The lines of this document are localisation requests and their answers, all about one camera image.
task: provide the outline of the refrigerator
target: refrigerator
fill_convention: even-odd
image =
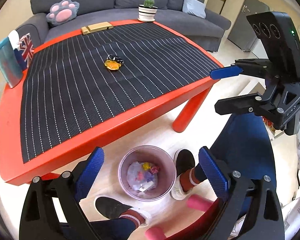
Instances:
[[[229,33],[228,40],[243,51],[251,51],[251,47],[257,42],[258,38],[249,24],[247,16],[269,10],[269,6],[259,0],[245,0],[237,20]]]

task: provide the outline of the red table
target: red table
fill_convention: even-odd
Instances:
[[[114,26],[136,23],[141,22],[137,20],[111,22]],[[200,49],[202,53],[222,67],[220,62],[193,41],[164,25],[154,23],[185,38],[187,42]],[[67,33],[37,47],[35,52],[79,34],[81,34],[81,30]],[[96,146],[103,147],[123,137],[189,100],[172,124],[176,132],[183,132],[207,97],[213,84],[217,82],[206,77],[152,99],[78,134],[27,163],[23,163],[20,143],[20,109],[25,78],[26,71],[16,87],[10,89],[6,85],[0,102],[0,175],[5,182],[14,185],[30,182],[35,176],[42,176],[43,179],[56,178],[59,175],[51,173],[52,171],[89,154]]]

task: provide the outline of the trash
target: trash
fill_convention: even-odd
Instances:
[[[152,163],[132,163],[127,171],[127,182],[133,190],[145,192],[158,185],[159,167]]]

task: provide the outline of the dark blue pants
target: dark blue pants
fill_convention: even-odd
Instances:
[[[274,187],[277,186],[272,146],[260,116],[232,114],[210,152],[233,171],[249,179],[268,175]],[[207,179],[200,164],[194,169],[194,175],[199,181]],[[250,200],[245,199],[240,217],[247,212]]]
[[[131,233],[136,229],[136,225],[129,219],[118,218],[90,222],[93,229],[98,233],[102,240],[127,240]],[[85,240],[78,236],[68,224],[61,223],[63,235],[67,240]]]

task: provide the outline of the striped flower pot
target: striped flower pot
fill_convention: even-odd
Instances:
[[[153,6],[152,8],[146,8],[143,4],[139,5],[139,21],[142,22],[154,22],[154,16],[158,8]]]

